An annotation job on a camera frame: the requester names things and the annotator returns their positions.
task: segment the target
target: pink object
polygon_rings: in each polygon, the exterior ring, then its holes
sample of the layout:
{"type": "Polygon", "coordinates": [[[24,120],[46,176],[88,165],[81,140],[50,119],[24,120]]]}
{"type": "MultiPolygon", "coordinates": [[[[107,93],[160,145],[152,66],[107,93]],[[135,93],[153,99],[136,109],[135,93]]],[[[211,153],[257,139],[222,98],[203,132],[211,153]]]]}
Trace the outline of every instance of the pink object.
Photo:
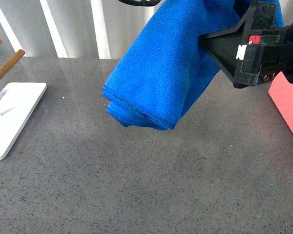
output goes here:
{"type": "Polygon", "coordinates": [[[282,72],[272,82],[269,95],[293,132],[293,84],[287,81],[282,72]]]}

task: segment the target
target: speckled countertop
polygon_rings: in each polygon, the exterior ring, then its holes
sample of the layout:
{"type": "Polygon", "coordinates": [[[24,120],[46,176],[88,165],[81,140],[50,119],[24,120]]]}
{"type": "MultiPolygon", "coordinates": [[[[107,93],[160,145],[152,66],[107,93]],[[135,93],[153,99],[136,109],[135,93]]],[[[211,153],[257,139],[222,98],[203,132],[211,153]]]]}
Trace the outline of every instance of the speckled countertop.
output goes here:
{"type": "Polygon", "coordinates": [[[101,96],[116,63],[23,58],[1,81],[48,89],[0,161],[0,234],[293,234],[293,135],[268,85],[219,73],[175,130],[124,128],[101,96]]]}

